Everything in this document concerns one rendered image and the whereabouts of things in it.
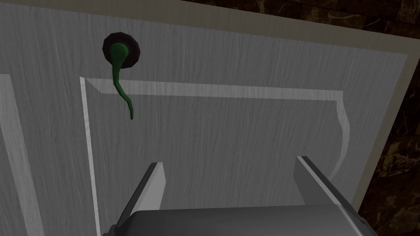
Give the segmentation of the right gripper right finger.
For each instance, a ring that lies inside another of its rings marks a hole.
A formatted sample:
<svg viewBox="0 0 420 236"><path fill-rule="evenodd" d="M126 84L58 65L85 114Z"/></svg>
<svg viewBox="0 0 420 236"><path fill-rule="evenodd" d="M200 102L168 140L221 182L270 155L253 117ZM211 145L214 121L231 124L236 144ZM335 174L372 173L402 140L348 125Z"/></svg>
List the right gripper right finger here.
<svg viewBox="0 0 420 236"><path fill-rule="evenodd" d="M293 177L306 205L351 206L308 157L296 157Z"/></svg>

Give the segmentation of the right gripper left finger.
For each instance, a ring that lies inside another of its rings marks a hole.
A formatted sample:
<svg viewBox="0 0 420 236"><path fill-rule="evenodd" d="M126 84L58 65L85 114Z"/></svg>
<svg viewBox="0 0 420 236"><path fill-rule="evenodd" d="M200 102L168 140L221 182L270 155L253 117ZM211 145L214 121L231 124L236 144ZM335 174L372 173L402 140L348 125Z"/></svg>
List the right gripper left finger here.
<svg viewBox="0 0 420 236"><path fill-rule="evenodd" d="M137 211L159 210L165 185L166 178L163 163L152 163L128 201L116 227L121 227L121 225Z"/></svg>

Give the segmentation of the grey wooden door leaf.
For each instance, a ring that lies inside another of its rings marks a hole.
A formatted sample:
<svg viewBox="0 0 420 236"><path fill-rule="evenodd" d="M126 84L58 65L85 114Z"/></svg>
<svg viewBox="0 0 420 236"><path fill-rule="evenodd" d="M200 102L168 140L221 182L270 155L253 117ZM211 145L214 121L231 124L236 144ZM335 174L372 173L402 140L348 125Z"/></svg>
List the grey wooden door leaf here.
<svg viewBox="0 0 420 236"><path fill-rule="evenodd" d="M161 209L301 205L296 156L350 201L400 79L399 37L178 2L160 22L0 3L0 94L27 230L97 236L152 162ZM112 81L102 51L131 35L138 62Z"/></svg>

